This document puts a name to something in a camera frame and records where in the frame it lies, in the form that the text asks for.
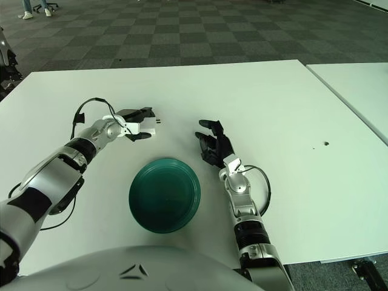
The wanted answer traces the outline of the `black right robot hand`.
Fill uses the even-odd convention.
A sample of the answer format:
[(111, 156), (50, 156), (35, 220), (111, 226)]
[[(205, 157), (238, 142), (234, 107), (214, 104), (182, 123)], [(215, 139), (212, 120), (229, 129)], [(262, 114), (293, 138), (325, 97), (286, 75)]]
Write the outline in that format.
[(227, 167), (229, 176), (238, 173), (241, 159), (235, 155), (232, 143), (224, 134), (221, 122), (200, 119), (199, 125), (212, 132), (212, 135), (195, 132), (195, 136), (199, 140), (202, 160), (220, 169)]

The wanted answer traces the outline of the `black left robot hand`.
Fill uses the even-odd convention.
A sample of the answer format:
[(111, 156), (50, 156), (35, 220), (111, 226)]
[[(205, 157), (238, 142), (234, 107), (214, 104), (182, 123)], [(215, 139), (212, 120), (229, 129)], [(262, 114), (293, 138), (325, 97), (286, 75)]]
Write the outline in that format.
[(118, 115), (124, 121), (125, 136), (129, 140), (135, 142), (155, 136), (157, 118), (151, 107), (123, 109)]

